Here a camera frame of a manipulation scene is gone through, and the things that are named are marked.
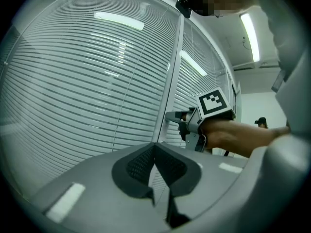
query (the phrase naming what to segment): fluorescent light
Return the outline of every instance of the fluorescent light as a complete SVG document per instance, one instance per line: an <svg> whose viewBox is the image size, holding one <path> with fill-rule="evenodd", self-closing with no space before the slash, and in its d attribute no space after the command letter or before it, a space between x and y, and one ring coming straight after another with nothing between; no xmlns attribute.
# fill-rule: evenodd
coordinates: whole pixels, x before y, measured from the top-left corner
<svg viewBox="0 0 311 233"><path fill-rule="evenodd" d="M243 15L241 15L241 20L244 24L244 27L245 27L247 35L248 35L249 42L251 44L253 61L257 62L260 60L260 56L259 56L258 41L257 41L256 32L254 29L252 19L249 16L249 14L243 14Z"/></svg>
<svg viewBox="0 0 311 233"><path fill-rule="evenodd" d="M113 73L113 72L107 72L107 71L105 71L105 73L107 73L107 74L109 74L109 75L112 75L112 76L118 77L118 74L115 74L115 73Z"/></svg>
<svg viewBox="0 0 311 233"><path fill-rule="evenodd" d="M206 76L207 73L203 70L202 67L194 59L190 57L185 51L181 51L181 57L185 59L194 69L196 69L202 76Z"/></svg>
<svg viewBox="0 0 311 233"><path fill-rule="evenodd" d="M127 25L129 27L132 27L134 29L142 30L145 26L145 24L141 21L137 21L135 19L132 19L130 17L125 17L113 13L107 13L107 12L94 12L94 17L96 19L103 19L107 21L114 21L120 24Z"/></svg>

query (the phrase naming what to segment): metal frame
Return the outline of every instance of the metal frame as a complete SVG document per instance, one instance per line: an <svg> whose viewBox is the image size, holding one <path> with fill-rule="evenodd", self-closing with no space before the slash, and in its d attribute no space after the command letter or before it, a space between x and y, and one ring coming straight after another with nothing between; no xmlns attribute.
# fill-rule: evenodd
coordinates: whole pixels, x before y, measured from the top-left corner
<svg viewBox="0 0 311 233"><path fill-rule="evenodd" d="M238 92L235 95L235 108L236 108L236 121L242 121L242 98L241 98L241 85L238 83Z"/></svg>
<svg viewBox="0 0 311 233"><path fill-rule="evenodd" d="M229 78L229 76L230 75L228 74L228 71L227 71L228 90L229 90L228 100L229 100L229 103L231 104L231 95L230 95L230 93L231 93L231 89L232 89L233 85L232 85L232 80Z"/></svg>
<svg viewBox="0 0 311 233"><path fill-rule="evenodd" d="M168 72L168 77L164 86L163 97L160 105L160 110L155 125L155 133L152 137L152 142L164 141L169 126L164 118L165 113L173 109L174 97L177 88L180 62L181 62L181 50L183 47L184 37L184 16L180 14L179 22L176 30L176 37L172 51L171 68Z"/></svg>

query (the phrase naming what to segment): person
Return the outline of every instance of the person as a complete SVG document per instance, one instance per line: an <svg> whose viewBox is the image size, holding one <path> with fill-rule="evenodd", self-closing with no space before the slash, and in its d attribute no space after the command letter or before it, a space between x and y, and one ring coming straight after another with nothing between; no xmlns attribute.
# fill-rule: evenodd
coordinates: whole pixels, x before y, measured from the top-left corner
<svg viewBox="0 0 311 233"><path fill-rule="evenodd" d="M266 120L265 117L261 117L258 120L256 120L255 124L258 124L259 128L263 128L263 129L267 129L268 128L267 120Z"/></svg>
<svg viewBox="0 0 311 233"><path fill-rule="evenodd" d="M268 17L268 26L274 36L284 81L290 76L307 45L307 38L304 35L306 31L298 22L296 13L283 0L188 0L188 2L193 4L197 13L203 15L204 10L208 10L207 13L210 14L213 10L216 17L243 13L251 6L260 6ZM207 119L201 125L201 131L207 137L207 149L221 148L248 158L256 148L268 146L276 138L291 132L288 126L267 128L262 128L261 124L256 128L224 119Z"/></svg>

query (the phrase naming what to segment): gray device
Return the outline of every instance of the gray device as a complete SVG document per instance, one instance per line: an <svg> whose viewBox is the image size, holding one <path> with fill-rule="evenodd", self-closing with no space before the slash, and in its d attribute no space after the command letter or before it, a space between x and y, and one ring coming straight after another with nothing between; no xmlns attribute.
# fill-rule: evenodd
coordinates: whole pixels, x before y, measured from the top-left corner
<svg viewBox="0 0 311 233"><path fill-rule="evenodd" d="M213 116L234 114L228 107ZM208 139L200 132L199 106L165 119L180 125L186 149L150 143L92 157L43 187L32 206L78 233L259 232L308 175L310 143L303 138L283 136L248 160L217 156L203 152ZM154 164L170 189L166 220L148 186Z"/></svg>

